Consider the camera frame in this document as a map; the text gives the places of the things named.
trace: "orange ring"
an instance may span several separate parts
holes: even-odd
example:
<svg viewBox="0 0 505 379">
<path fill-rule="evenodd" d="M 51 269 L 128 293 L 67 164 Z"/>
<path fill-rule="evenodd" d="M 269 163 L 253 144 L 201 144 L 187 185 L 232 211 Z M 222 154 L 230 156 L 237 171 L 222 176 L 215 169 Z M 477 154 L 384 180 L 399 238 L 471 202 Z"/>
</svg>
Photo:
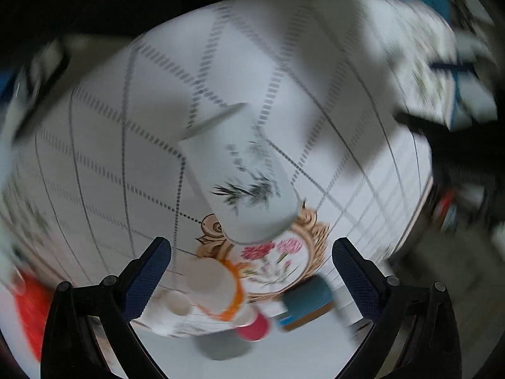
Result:
<svg viewBox="0 0 505 379">
<path fill-rule="evenodd" d="M 233 275 L 233 278 L 235 279 L 235 286 L 236 286 L 236 291 L 235 295 L 233 296 L 233 300 L 231 301 L 230 305 L 228 308 L 226 308 L 223 312 L 219 314 L 214 314 L 206 310 L 203 306 L 198 305 L 198 308 L 205 313 L 205 315 L 209 316 L 212 319 L 220 320 L 222 322 L 230 322 L 233 317 L 237 314 L 237 312 L 240 310 L 243 302 L 244 302 L 244 290 L 242 288 L 241 281 L 238 277 L 238 269 L 236 266 L 234 266 L 230 261 L 227 259 L 223 259 L 220 261 L 226 269 L 228 269 L 231 274 Z"/>
</svg>

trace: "red object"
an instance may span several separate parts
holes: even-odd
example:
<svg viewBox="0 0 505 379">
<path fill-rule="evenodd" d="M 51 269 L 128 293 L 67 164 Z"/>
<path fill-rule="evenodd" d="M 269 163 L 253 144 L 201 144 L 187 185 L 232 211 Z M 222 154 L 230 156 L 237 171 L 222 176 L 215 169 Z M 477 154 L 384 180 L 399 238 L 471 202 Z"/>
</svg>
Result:
<svg viewBox="0 0 505 379">
<path fill-rule="evenodd" d="M 40 362 L 52 291 L 31 275 L 22 273 L 21 276 L 25 283 L 25 289 L 22 293 L 15 293 L 14 299 L 25 337 L 28 339 L 35 358 Z"/>
<path fill-rule="evenodd" d="M 237 335 L 248 342 L 256 342 L 267 337 L 270 332 L 270 321 L 260 312 L 254 322 L 236 329 Z"/>
<path fill-rule="evenodd" d="M 241 257 L 249 261 L 255 261 L 256 259 L 261 259 L 262 257 L 268 255 L 274 247 L 275 244 L 273 242 L 257 245 L 255 247 L 247 247 L 243 249 Z"/>
<path fill-rule="evenodd" d="M 453 201 L 453 199 L 454 199 L 454 191 L 452 190 L 446 191 L 440 198 L 440 201 L 438 202 L 435 208 L 435 212 L 433 213 L 433 217 L 435 219 L 443 221 L 445 215 L 447 215 L 447 211 L 449 210 L 450 204 Z"/>
</svg>

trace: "white cloth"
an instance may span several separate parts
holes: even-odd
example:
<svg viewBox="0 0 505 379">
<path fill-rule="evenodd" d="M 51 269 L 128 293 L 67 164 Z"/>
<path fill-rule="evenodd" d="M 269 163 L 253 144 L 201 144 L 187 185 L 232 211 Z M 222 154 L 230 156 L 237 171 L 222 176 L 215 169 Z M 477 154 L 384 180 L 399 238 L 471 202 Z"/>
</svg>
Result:
<svg viewBox="0 0 505 379">
<path fill-rule="evenodd" d="M 303 276 L 317 271 L 338 287 L 335 239 L 348 236 L 380 261 L 411 221 L 430 152 L 392 110 L 445 115 L 450 75 L 430 75 L 438 88 L 427 95 L 418 70 L 425 75 L 430 61 L 454 54 L 452 31 L 421 3 L 229 0 L 201 8 L 139 37 L 54 105 L 15 161 L 2 215 L 78 286 L 118 274 L 154 237 L 166 237 L 173 255 L 161 285 L 186 291 L 185 262 L 221 236 L 214 228 L 204 235 L 211 211 L 176 144 L 191 123 L 249 102 L 306 200 L 300 223 L 313 246 Z M 177 334 L 227 328 L 195 308 Z"/>
</svg>

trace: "pink flower painting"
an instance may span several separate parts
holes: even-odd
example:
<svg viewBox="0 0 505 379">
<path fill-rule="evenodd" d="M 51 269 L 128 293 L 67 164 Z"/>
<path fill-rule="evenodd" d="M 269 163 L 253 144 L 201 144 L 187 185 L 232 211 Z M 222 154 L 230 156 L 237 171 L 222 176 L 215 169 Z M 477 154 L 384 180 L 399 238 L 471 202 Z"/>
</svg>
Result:
<svg viewBox="0 0 505 379">
<path fill-rule="evenodd" d="M 299 252 L 302 246 L 303 243 L 295 238 L 282 240 L 277 244 L 277 251 L 280 255 L 277 260 L 271 258 L 272 262 L 270 262 L 267 255 L 275 248 L 274 242 L 244 248 L 241 252 L 241 257 L 247 261 L 261 260 L 261 265 L 252 266 L 245 270 L 246 264 L 241 262 L 241 269 L 244 268 L 242 278 L 247 278 L 248 281 L 258 283 L 262 286 L 286 283 L 299 265 L 292 269 L 293 264 L 291 259 L 287 259 L 286 261 L 283 261 L 283 259 L 288 255 Z"/>
<path fill-rule="evenodd" d="M 257 245 L 256 247 L 247 247 L 242 250 L 241 257 L 248 261 L 255 261 L 268 255 L 274 247 L 275 244 L 273 242 Z"/>
<path fill-rule="evenodd" d="M 290 238 L 279 242 L 277 250 L 282 254 L 296 254 L 301 249 L 302 245 L 300 240 Z"/>
</svg>

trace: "white ceramic vase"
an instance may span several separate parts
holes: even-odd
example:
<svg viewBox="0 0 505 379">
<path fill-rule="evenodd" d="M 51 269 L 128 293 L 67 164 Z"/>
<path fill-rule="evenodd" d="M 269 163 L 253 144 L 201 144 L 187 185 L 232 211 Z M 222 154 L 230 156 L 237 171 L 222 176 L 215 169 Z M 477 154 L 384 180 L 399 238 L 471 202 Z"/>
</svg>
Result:
<svg viewBox="0 0 505 379">
<path fill-rule="evenodd" d="M 260 244 L 296 219 L 299 198 L 250 105 L 231 105 L 197 123 L 179 144 L 231 242 Z"/>
</svg>

